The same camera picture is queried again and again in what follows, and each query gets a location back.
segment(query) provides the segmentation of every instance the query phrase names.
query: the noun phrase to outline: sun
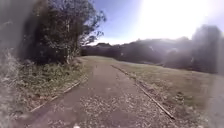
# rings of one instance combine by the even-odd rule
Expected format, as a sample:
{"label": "sun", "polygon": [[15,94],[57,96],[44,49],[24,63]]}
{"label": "sun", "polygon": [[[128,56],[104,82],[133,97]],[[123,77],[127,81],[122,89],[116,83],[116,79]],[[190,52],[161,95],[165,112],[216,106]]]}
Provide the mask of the sun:
{"label": "sun", "polygon": [[208,15],[206,0],[142,0],[139,38],[191,37]]}

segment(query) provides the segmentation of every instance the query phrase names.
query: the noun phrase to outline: paved path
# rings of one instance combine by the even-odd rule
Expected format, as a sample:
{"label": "paved path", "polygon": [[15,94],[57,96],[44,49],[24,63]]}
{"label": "paved path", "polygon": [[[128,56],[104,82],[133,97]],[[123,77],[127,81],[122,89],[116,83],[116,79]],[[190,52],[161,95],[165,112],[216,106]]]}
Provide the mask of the paved path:
{"label": "paved path", "polygon": [[24,124],[27,128],[174,128],[134,81],[106,64],[97,65],[84,85],[32,113]]}

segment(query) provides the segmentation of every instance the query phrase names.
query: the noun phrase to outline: tree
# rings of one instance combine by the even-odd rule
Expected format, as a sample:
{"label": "tree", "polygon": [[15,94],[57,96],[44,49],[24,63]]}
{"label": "tree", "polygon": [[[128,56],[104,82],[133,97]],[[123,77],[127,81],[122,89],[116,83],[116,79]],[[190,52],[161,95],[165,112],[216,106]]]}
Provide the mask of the tree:
{"label": "tree", "polygon": [[25,23],[22,55],[37,63],[64,63],[79,53],[80,45],[103,34],[97,28],[105,21],[88,0],[40,0]]}
{"label": "tree", "polygon": [[217,72],[217,52],[221,31],[216,26],[203,25],[193,35],[194,59],[201,71]]}

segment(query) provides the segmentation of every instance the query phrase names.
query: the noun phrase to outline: dry grass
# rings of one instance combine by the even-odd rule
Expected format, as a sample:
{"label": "dry grass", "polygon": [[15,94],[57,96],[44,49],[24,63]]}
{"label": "dry grass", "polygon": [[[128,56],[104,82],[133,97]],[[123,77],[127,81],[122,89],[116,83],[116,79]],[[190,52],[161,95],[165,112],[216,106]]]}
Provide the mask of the dry grass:
{"label": "dry grass", "polygon": [[21,105],[26,109],[22,111],[32,110],[60,95],[80,81],[90,70],[91,66],[86,63],[21,67],[17,87],[22,92]]}
{"label": "dry grass", "polygon": [[143,64],[121,63],[126,71],[147,82],[157,92],[168,93],[178,103],[203,109],[216,75],[163,68]]}

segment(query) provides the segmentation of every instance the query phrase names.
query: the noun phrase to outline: blue sky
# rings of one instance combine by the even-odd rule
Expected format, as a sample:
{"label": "blue sky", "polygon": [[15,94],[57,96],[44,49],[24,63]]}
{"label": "blue sky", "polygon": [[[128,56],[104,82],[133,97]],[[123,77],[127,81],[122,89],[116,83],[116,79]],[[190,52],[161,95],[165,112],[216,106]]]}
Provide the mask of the blue sky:
{"label": "blue sky", "polygon": [[201,24],[224,28],[224,0],[94,0],[107,22],[98,42],[128,43],[145,38],[191,37]]}

